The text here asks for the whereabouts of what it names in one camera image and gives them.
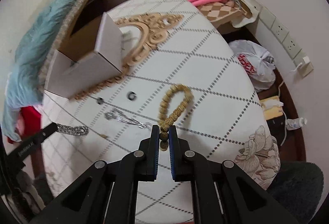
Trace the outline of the white cardboard box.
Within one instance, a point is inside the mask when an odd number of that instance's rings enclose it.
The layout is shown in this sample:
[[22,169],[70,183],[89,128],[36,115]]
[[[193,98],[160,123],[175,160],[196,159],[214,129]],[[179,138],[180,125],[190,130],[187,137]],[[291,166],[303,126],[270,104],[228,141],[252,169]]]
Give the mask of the white cardboard box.
[[45,90],[64,98],[121,74],[123,35],[108,13],[74,33],[55,50]]

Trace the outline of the red cloth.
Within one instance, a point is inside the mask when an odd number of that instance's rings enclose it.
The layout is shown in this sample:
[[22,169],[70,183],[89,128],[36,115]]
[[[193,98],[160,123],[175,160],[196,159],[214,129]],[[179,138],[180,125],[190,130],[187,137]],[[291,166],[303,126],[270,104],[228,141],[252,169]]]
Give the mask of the red cloth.
[[15,133],[21,140],[25,140],[41,129],[41,113],[38,107],[28,106],[18,109],[8,109],[11,123],[10,127],[15,124]]

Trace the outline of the light blue blanket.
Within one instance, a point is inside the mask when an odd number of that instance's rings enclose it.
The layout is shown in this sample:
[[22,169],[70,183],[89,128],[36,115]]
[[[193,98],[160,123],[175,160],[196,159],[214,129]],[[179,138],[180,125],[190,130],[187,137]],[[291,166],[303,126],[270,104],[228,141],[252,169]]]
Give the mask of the light blue blanket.
[[51,0],[22,37],[16,49],[15,63],[7,80],[1,122],[2,133],[14,142],[21,141],[19,133],[16,132],[21,108],[42,103],[42,67],[65,17],[76,2],[77,0]]

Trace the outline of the white patterned tablecloth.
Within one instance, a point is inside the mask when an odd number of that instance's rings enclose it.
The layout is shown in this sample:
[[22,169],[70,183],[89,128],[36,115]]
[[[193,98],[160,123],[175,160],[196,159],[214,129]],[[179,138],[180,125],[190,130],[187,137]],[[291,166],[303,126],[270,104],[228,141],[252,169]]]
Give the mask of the white patterned tablecloth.
[[168,118],[190,149],[231,160],[261,188],[280,169],[276,139],[252,82],[222,35],[188,0],[129,0],[106,12],[121,30],[121,74],[64,98],[44,91],[42,125],[84,126],[42,144],[58,196],[93,163],[137,150]]

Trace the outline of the yellow box on floor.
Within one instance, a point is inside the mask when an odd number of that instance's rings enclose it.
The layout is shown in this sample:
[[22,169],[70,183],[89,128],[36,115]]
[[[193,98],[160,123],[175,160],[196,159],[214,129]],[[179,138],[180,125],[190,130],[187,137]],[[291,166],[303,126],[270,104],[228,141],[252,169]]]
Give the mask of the yellow box on floor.
[[281,117],[283,115],[283,102],[277,95],[260,100],[265,120]]

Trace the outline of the white plastic bottle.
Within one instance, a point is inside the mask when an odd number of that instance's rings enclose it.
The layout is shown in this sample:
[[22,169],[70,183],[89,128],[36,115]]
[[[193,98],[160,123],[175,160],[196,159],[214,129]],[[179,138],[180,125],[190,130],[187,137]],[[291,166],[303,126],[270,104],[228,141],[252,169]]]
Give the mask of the white plastic bottle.
[[303,117],[285,120],[285,127],[289,131],[300,129],[304,127],[306,124],[307,124],[307,119]]

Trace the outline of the dark fuzzy stool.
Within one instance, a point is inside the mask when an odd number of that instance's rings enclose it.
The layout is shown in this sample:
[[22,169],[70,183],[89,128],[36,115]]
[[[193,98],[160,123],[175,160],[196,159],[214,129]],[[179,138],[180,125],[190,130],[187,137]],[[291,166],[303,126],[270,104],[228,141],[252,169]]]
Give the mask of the dark fuzzy stool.
[[323,172],[316,164],[283,161],[267,192],[299,223],[309,223],[319,205],[323,185]]

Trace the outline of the white plastic bag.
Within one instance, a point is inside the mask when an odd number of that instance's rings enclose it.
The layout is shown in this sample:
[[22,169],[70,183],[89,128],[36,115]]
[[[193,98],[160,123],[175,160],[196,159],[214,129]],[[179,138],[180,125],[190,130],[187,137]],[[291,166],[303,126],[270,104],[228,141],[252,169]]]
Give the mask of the white plastic bag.
[[276,80],[273,55],[250,40],[234,40],[229,47],[244,67],[256,92],[270,89]]

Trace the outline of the bed with beige mattress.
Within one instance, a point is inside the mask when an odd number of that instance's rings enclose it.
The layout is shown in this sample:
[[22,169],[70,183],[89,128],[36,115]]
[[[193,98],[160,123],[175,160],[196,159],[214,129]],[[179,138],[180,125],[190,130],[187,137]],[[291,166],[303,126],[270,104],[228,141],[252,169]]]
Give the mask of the bed with beige mattress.
[[50,68],[50,63],[51,63],[51,60],[55,53],[55,50],[58,50],[61,46],[64,46],[65,44],[68,43],[71,33],[73,31],[73,28],[78,20],[78,17],[81,15],[82,10],[84,9],[84,7],[87,5],[88,2],[90,2],[90,0],[76,0],[75,4],[71,8],[71,10],[64,18],[63,23],[59,29],[59,32],[58,32],[55,40],[53,41],[52,46],[47,54],[45,63],[42,66],[40,73],[39,73],[38,78],[40,81],[40,86],[38,89],[41,92],[44,92],[47,74],[48,74],[48,71]]

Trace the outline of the white charger plug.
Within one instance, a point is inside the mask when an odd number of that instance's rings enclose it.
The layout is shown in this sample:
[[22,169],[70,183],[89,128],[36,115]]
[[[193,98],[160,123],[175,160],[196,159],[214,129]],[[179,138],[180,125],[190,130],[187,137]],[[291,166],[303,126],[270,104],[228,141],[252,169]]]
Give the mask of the white charger plug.
[[295,64],[295,69],[293,70],[293,72],[295,72],[299,69],[302,69],[302,68],[308,66],[310,63],[310,59],[308,56],[304,56],[304,57],[301,57],[300,59],[297,59],[297,58],[293,59],[293,62]]

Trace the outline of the checkered beige cushion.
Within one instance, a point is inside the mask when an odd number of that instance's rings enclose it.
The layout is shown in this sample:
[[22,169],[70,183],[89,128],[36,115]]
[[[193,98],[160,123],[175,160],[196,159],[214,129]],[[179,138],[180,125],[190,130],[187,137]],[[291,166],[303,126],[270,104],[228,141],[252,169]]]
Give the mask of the checkered beige cushion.
[[231,23],[234,28],[241,28],[253,23],[258,16],[258,11],[247,0],[214,2],[197,8],[215,28],[226,23]]

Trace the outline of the white wall power strip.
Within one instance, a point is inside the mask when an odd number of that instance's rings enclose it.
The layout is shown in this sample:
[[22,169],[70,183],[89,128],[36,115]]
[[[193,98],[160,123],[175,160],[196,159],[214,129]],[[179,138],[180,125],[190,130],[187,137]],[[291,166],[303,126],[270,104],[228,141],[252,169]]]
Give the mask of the white wall power strip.
[[[292,61],[295,58],[300,59],[301,57],[307,56],[295,39],[291,37],[288,28],[284,26],[266,6],[262,5],[262,3],[257,0],[249,0],[249,2],[251,4],[251,8],[258,12],[256,21],[249,27],[252,34],[256,35],[258,24],[262,24],[268,31],[271,32],[274,38],[276,38]],[[299,69],[296,72],[304,78],[313,70],[314,67],[310,61],[308,66]]]

